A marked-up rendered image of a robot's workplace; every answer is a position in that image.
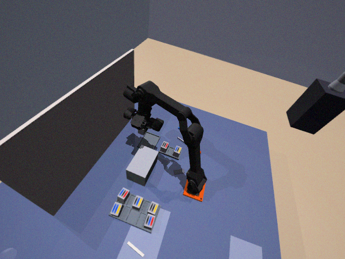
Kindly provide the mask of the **white flat bar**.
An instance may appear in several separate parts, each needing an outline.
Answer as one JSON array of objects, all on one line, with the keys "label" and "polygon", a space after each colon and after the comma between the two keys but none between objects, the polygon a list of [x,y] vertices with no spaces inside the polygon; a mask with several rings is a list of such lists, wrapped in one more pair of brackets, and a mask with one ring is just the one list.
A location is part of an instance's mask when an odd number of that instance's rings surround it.
[{"label": "white flat bar", "polygon": [[142,257],[144,256],[144,253],[142,253],[136,246],[132,245],[130,242],[127,243],[130,247],[132,247],[139,255]]}]

